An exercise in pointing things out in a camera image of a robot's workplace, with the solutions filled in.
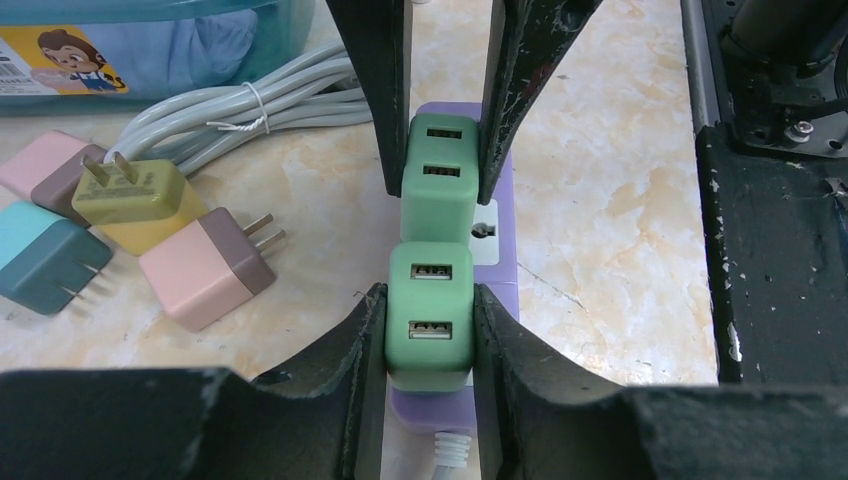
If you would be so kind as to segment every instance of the yellow charger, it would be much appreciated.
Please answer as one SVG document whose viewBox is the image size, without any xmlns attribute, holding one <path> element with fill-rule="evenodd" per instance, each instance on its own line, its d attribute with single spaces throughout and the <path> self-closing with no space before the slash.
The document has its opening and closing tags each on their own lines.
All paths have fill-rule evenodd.
<svg viewBox="0 0 848 480">
<path fill-rule="evenodd" d="M 141 255 L 209 213 L 168 160 L 114 163 L 82 160 L 85 171 L 71 202 L 90 224 L 133 255 Z"/>
</svg>

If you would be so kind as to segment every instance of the transparent container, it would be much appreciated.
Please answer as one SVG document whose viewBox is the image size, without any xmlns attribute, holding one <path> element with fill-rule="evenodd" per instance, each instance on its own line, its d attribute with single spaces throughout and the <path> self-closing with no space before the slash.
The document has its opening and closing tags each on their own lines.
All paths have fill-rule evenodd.
<svg viewBox="0 0 848 480">
<path fill-rule="evenodd" d="M 255 81 L 303 50 L 315 0 L 0 0 L 0 115 L 132 111 Z"/>
</svg>

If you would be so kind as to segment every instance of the beige tabletop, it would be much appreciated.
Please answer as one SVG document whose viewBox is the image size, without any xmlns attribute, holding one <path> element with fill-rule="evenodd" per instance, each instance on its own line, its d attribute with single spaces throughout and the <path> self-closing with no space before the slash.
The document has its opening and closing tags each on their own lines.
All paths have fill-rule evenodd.
<svg viewBox="0 0 848 480">
<path fill-rule="evenodd" d="M 479 101 L 490 0 L 416 5 L 412 108 Z M 337 38 L 319 2 L 307 48 Z M 128 115 L 0 119 L 0 161 L 48 129 L 111 145 Z M 521 321 L 613 381 L 714 383 L 715 351 L 677 0 L 606 0 L 513 145 Z M 161 313 L 136 259 L 115 258 L 62 313 L 0 299 L 0 370 L 286 360 L 385 281 L 399 202 L 371 124 L 274 134 L 190 179 L 241 222 L 272 213 L 289 237 L 279 279 L 205 329 Z M 0 191 L 0 207 L 12 201 Z M 384 478 L 429 478 L 430 437 L 387 413 Z M 479 478 L 476 467 L 454 478 Z"/>
</svg>

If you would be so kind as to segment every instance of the cartoon monkey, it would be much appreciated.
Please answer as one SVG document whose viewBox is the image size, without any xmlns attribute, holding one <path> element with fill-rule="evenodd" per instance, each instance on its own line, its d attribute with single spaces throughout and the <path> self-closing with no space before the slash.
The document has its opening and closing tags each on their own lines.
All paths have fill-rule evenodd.
<svg viewBox="0 0 848 480">
<path fill-rule="evenodd" d="M 38 36 L 38 47 L 48 60 L 69 72 L 72 80 L 79 80 L 90 91 L 116 92 L 126 88 L 121 77 L 113 78 L 100 71 L 106 59 L 96 48 L 65 30 L 42 33 Z"/>
</svg>

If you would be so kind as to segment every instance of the barcode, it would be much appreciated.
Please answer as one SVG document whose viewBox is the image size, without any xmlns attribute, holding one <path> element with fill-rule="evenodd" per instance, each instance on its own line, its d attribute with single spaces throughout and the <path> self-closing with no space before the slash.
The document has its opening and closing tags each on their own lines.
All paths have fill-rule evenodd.
<svg viewBox="0 0 848 480">
<path fill-rule="evenodd" d="M 0 63 L 0 77 L 26 78 L 26 75 L 24 75 L 24 72 L 20 71 L 13 63 Z"/>
</svg>

